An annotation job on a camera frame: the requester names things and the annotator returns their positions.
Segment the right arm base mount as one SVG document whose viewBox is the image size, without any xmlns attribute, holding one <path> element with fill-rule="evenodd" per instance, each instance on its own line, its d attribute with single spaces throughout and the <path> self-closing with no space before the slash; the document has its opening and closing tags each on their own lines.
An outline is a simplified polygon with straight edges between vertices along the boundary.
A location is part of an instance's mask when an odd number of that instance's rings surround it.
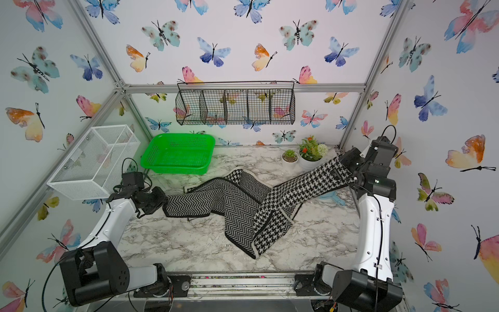
<svg viewBox="0 0 499 312">
<path fill-rule="evenodd" d="M 292 289 L 296 296 L 329 296 L 332 290 L 314 274 L 296 274 Z"/>
</svg>

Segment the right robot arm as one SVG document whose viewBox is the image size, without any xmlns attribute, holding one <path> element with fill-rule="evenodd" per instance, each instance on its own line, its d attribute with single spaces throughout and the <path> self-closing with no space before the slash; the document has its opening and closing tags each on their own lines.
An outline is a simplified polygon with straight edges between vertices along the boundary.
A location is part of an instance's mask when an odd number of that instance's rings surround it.
<svg viewBox="0 0 499 312">
<path fill-rule="evenodd" d="M 313 287 L 316 293 L 356 311 L 391 311 L 403 299 L 389 259 L 396 182 L 387 176 L 397 150 L 391 143 L 373 144 L 364 152 L 354 148 L 339 159 L 347 172 L 332 170 L 356 193 L 361 221 L 357 253 L 350 269 L 334 270 L 325 262 L 317 265 Z"/>
</svg>

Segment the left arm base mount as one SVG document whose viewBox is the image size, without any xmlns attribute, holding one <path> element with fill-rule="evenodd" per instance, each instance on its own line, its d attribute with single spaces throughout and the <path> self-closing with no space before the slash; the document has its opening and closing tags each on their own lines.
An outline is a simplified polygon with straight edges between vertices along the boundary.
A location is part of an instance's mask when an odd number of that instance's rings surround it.
<svg viewBox="0 0 499 312">
<path fill-rule="evenodd" d="M 186 298 L 191 288 L 191 276 L 168 275 L 132 292 L 133 298 Z"/>
</svg>

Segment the black white patterned knit scarf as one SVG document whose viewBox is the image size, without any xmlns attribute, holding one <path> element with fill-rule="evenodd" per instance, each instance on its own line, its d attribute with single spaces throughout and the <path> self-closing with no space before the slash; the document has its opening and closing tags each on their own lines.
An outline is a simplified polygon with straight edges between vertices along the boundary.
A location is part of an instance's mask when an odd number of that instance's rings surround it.
<svg viewBox="0 0 499 312">
<path fill-rule="evenodd" d="M 170 218 L 224 217 L 225 236 L 253 259 L 265 253 L 292 227 L 308 200 L 353 183 L 338 158 L 271 187 L 243 168 L 213 178 L 183 194 L 167 196 L 162 207 Z"/>
</svg>

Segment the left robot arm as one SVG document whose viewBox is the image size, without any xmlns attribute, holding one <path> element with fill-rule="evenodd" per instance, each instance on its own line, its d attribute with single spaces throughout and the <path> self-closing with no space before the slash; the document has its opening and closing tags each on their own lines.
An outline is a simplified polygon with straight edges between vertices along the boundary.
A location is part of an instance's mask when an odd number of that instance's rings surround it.
<svg viewBox="0 0 499 312">
<path fill-rule="evenodd" d="M 65 252 L 58 263 L 73 307 L 131 291 L 146 298 L 171 294 L 172 282 L 161 264 L 129 267 L 117 250 L 129 221 L 153 214 L 165 201 L 159 187 L 149 192 L 128 190 L 110 195 L 105 214 L 90 235 L 75 250 Z"/>
</svg>

